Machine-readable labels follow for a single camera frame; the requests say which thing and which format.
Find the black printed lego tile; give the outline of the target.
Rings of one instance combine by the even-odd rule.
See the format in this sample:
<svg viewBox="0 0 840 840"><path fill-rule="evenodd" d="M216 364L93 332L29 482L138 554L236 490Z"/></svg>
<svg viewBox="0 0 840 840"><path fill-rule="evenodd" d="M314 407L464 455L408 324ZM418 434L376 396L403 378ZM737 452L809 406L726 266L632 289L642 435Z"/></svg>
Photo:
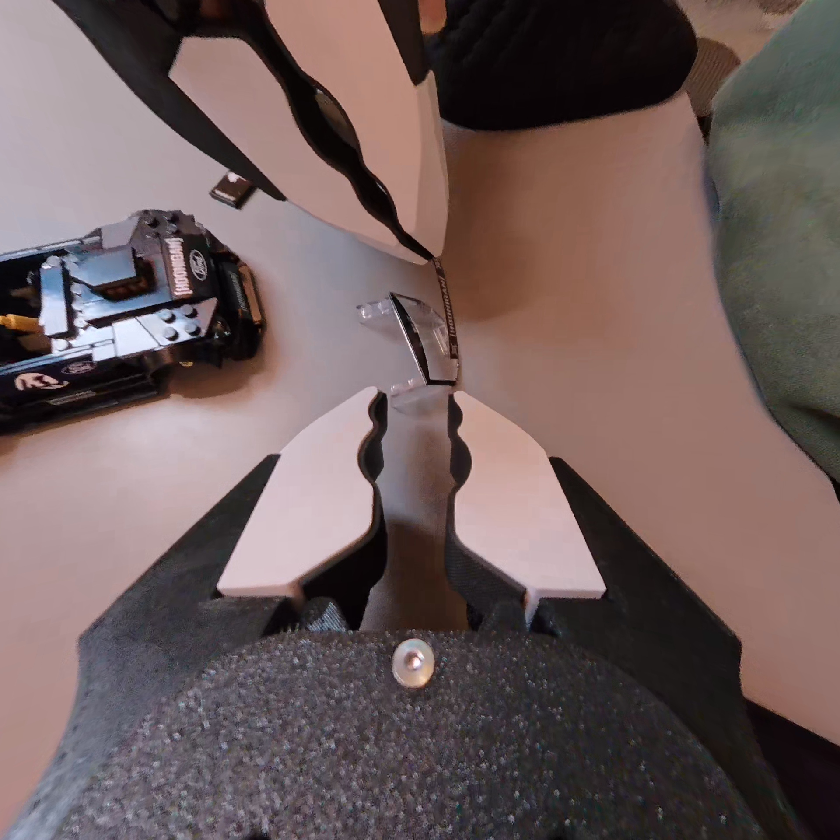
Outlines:
<svg viewBox="0 0 840 840"><path fill-rule="evenodd" d="M256 185L234 171L227 171L210 189L213 200L240 210L256 192Z"/></svg>

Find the black lego car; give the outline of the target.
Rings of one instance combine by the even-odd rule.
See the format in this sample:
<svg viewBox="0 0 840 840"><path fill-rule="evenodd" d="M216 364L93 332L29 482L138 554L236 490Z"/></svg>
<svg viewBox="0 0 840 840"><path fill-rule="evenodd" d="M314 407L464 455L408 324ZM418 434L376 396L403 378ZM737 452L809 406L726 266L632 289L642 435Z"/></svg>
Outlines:
<svg viewBox="0 0 840 840"><path fill-rule="evenodd" d="M178 366L252 359L253 273L181 211L1 256L3 436L161 396Z"/></svg>

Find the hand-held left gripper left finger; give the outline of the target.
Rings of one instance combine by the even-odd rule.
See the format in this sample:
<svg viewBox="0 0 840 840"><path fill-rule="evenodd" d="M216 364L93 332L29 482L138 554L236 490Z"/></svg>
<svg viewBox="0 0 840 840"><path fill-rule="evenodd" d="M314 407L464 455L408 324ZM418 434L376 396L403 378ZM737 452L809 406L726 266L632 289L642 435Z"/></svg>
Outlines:
<svg viewBox="0 0 840 840"><path fill-rule="evenodd" d="M376 480L387 399L368 386L305 427L280 452L217 581L226 597L319 597L363 617L387 562Z"/></svg>

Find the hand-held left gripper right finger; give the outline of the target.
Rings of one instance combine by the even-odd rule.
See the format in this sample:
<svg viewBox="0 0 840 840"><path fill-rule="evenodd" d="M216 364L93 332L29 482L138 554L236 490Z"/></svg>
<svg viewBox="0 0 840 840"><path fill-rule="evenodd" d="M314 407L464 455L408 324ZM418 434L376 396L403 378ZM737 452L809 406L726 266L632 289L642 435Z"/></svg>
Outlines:
<svg viewBox="0 0 840 840"><path fill-rule="evenodd" d="M477 625L512 604L530 627L545 602L597 601L606 584L543 447L472 395L448 399L445 571Z"/></svg>

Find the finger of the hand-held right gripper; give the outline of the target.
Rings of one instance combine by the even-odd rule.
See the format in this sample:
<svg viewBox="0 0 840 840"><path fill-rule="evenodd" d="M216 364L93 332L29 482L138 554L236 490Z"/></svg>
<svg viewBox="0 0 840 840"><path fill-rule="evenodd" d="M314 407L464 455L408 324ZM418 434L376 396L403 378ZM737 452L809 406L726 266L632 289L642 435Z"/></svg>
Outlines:
<svg viewBox="0 0 840 840"><path fill-rule="evenodd" d="M269 21L299 67L350 122L366 169L402 231L443 251L448 176L419 2L268 1Z"/></svg>
<svg viewBox="0 0 840 840"><path fill-rule="evenodd" d="M289 203L399 259L433 259L402 231L338 103L278 33L186 36L168 78Z"/></svg>

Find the person's green sweater torso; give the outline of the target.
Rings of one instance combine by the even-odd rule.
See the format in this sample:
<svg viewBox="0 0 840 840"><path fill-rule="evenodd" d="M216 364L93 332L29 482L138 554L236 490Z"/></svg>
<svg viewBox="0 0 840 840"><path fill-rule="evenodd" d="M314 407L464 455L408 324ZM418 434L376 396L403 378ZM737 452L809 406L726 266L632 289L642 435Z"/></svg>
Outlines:
<svg viewBox="0 0 840 840"><path fill-rule="evenodd" d="M774 421L839 481L839 3L804 2L712 107L722 306Z"/></svg>

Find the transparent lego windshield piece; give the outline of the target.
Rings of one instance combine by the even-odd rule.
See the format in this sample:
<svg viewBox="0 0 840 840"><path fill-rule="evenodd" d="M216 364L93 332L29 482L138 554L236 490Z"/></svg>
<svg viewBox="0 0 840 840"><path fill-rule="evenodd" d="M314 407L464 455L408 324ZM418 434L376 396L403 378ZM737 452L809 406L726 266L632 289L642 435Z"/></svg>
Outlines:
<svg viewBox="0 0 840 840"><path fill-rule="evenodd" d="M441 258L432 260L440 295L439 308L399 292L356 306L358 322L406 347L411 373L387 389L391 406L408 417L426 417L445 409L460 378L455 313Z"/></svg>

